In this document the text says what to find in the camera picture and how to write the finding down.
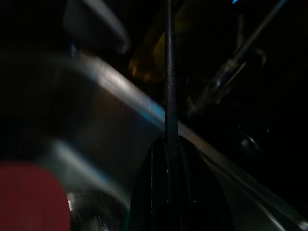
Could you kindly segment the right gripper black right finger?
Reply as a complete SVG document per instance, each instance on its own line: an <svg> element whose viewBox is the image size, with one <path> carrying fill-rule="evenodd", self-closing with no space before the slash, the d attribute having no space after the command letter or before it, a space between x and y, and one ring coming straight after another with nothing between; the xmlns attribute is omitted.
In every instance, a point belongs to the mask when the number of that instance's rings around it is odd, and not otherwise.
<svg viewBox="0 0 308 231"><path fill-rule="evenodd" d="M217 178L193 143L183 137L180 163L183 231L232 231L232 216Z"/></svg>

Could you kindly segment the yellow oil bottle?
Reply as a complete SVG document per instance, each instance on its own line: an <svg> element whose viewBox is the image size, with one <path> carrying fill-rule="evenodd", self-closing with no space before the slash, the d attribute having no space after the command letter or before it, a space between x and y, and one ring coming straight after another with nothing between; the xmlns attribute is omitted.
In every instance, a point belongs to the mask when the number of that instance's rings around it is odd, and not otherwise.
<svg viewBox="0 0 308 231"><path fill-rule="evenodd" d="M165 77L166 0L130 59L128 69L132 77L144 83L157 84Z"/></svg>

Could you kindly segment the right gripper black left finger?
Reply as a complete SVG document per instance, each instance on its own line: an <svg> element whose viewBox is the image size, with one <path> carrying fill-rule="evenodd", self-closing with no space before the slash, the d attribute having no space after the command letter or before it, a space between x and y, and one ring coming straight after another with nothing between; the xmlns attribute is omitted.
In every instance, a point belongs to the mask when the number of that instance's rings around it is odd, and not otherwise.
<svg viewBox="0 0 308 231"><path fill-rule="evenodd" d="M167 231L167 193L167 157L164 137L161 136L151 144L135 180L129 231Z"/></svg>

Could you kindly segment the black chopstick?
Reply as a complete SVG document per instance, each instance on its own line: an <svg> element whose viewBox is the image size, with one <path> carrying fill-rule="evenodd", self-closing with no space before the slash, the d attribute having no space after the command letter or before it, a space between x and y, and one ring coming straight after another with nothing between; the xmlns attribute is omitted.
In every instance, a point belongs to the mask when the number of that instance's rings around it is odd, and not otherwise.
<svg viewBox="0 0 308 231"><path fill-rule="evenodd" d="M165 28L165 138L168 155L168 197L171 201L178 190L178 119L175 76L174 0L166 1Z"/></svg>

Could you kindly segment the steel sink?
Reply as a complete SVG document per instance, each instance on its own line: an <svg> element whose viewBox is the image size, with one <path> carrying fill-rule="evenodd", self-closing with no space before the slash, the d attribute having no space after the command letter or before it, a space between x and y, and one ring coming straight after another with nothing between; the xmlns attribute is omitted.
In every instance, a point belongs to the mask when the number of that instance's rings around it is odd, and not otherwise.
<svg viewBox="0 0 308 231"><path fill-rule="evenodd" d="M71 231L129 231L135 180L161 136L164 109L103 60L0 51L0 162L51 173L65 190ZM195 145L221 185L232 231L308 231L308 217L183 124L180 136ZM167 231L183 231L180 167L178 153Z"/></svg>

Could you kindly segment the steel faucet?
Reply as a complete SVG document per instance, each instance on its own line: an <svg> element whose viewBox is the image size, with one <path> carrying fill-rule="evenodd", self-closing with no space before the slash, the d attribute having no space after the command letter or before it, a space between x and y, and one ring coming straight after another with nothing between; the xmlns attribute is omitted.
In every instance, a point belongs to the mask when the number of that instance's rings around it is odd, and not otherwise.
<svg viewBox="0 0 308 231"><path fill-rule="evenodd" d="M198 99L190 105L188 116L202 111L209 104L219 104L221 99L229 92L230 83L244 67L244 57L288 1L289 0L278 0L248 38L235 50L227 62L222 64L214 77L212 77L209 83L203 88Z"/></svg>

